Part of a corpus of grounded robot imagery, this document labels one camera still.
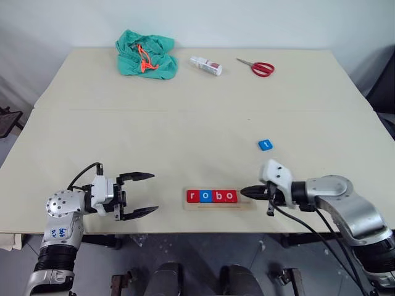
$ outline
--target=green cloth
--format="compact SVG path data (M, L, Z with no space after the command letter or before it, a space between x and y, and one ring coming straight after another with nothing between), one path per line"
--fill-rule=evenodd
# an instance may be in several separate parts
M147 52L153 66L159 65L158 69L147 68L144 73L141 72L141 57L137 44L140 44ZM157 35L143 36L126 30L115 45L119 51L118 69L122 75L171 79L177 72L177 59L166 54L174 47L174 40L171 38Z

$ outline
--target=robotic arm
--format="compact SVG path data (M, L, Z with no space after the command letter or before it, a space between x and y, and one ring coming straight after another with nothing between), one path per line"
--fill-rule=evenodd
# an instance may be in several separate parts
M289 169L269 160L260 173L266 186L251 186L241 193L258 200L270 200L277 206L328 212L371 284L377 289L395 289L395 237L377 209L355 191L342 176L324 176L293 181ZM269 204L267 214L274 215Z
M91 184L73 186L84 172L95 166L97 176ZM103 176L101 163L94 163L83 170L67 190L56 192L48 198L47 225L38 262L23 295L75 295L70 289L74 280L74 260L83 237L83 216L96 212L104 216L113 212L114 219L119 221L141 218L155 211L158 207L140 208L125 214L126 193L122 191L125 181L139 181L153 176L149 173L127 173L121 174L114 182Z

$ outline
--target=black cable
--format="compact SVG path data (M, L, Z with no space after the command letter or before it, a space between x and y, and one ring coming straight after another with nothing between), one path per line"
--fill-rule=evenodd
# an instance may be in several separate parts
M99 162L92 163L91 165L88 165L86 168L84 168L76 177L71 181L70 185L67 187L67 190L73 190L73 185L76 180L78 180L83 174L85 174L88 170L91 168L96 167L97 171L102 171L102 164Z
M296 222L298 222L299 224L302 224L304 227L306 227L309 231L311 231L312 233L314 233L322 242L323 244L328 248L328 250L332 253L332 255L336 258L336 260L339 262L339 264L344 268L344 270L348 273L348 275L350 276L350 278L358 285L357 280L355 279L355 277L351 274L351 272L345 267L345 265L343 264L343 262L340 260L340 258L337 256L337 254L335 253L335 251L332 249L332 247L328 244L328 242L322 237L321 234L319 234L317 231L315 231L313 228L311 228L308 224L306 224L305 222L303 222L302 220L300 220L299 218L296 218L295 216L288 214L286 212L284 212L282 209L280 209L279 207L277 207L274 203L272 199L269 199L269 203L272 205L272 207L276 210L278 210L281 214L283 214L284 216L288 217L289 219L292 219Z
M333 230L333 228L330 226L328 220L325 219L325 217L322 215L322 213L320 212L319 209L315 209L315 211L317 212L318 216L322 219L322 221L325 223L325 225L327 226L327 228L329 229L329 231L332 233L333 238L336 240L336 242L338 243L338 245L340 246L341 250L343 251L344 256L346 257L348 264L350 265L352 272L354 273L355 279L357 280L356 284L358 285L359 289L361 290L362 294L367 295L366 291L364 290L363 286L362 286L362 282L360 280L359 274L356 270L356 267L354 265L354 263L352 262L345 246L343 245L343 243L339 240L339 236L337 235L337 233L335 233L335 231Z

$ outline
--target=red scissors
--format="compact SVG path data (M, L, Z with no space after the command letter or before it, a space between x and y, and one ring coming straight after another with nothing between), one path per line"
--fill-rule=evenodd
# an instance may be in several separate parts
M245 63L251 67L251 70L254 72L255 75L258 75L260 77L268 77L270 74L274 72L274 66L268 63L250 63L242 59L236 59L242 63Z

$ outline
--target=orange string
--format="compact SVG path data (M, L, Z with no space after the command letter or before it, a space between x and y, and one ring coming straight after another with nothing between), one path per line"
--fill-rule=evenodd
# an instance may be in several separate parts
M146 68L152 70L159 68L159 65L156 66L151 65L151 59L149 58L148 53L143 49L143 47L140 44L137 44L137 48L138 48L138 53L141 57L141 71L143 73L146 71Z

